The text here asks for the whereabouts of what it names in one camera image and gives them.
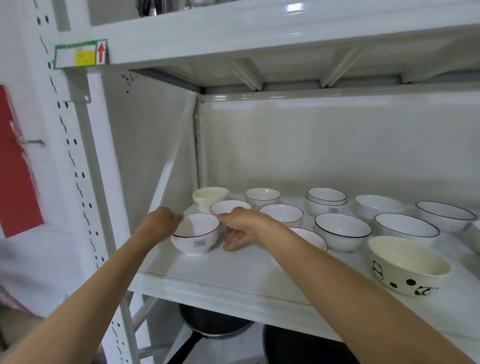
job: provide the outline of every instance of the forearm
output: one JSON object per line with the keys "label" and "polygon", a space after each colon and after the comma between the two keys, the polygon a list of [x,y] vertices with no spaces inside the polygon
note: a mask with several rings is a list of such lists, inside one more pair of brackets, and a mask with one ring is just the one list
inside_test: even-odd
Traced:
{"label": "forearm", "polygon": [[120,301],[150,250],[149,245],[138,240],[129,239],[4,363],[91,363]]}
{"label": "forearm", "polygon": [[472,363],[392,295],[281,224],[257,235],[362,364]]}

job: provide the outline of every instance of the person's right arm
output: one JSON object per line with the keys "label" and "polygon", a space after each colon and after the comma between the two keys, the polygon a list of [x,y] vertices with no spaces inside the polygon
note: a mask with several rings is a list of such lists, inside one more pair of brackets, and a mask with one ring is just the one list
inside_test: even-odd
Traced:
{"label": "person's right arm", "polygon": [[225,250],[257,239],[362,364],[475,364],[395,297],[271,217],[241,207],[218,215]]}

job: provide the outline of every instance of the bowl with panda design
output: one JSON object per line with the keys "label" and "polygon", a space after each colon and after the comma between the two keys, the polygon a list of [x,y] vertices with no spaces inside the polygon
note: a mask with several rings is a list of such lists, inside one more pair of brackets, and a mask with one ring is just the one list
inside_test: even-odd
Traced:
{"label": "bowl with panda design", "polygon": [[368,243],[372,273],[387,287],[409,296],[429,296],[441,289],[452,272],[448,261],[433,249],[411,240],[378,236]]}

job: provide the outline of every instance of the frying pan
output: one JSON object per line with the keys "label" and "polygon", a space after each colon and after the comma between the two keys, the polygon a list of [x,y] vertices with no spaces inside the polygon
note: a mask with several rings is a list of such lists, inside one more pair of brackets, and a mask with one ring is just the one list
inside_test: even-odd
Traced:
{"label": "frying pan", "polygon": [[180,315],[186,325],[192,329],[192,334],[180,349],[172,356],[168,364],[181,364],[202,338],[225,338],[241,333],[253,322],[244,318],[219,314],[180,304]]}
{"label": "frying pan", "polygon": [[300,332],[264,326],[267,364],[360,364],[339,341]]}

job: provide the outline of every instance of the pan handle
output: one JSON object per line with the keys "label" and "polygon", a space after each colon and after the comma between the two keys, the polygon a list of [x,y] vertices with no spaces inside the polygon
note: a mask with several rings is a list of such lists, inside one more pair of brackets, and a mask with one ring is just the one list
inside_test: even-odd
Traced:
{"label": "pan handle", "polygon": [[175,354],[173,354],[172,358],[168,361],[168,364],[182,364],[193,350],[195,344],[203,337],[204,336],[199,332],[192,332],[188,340],[183,343],[181,348],[178,349]]}

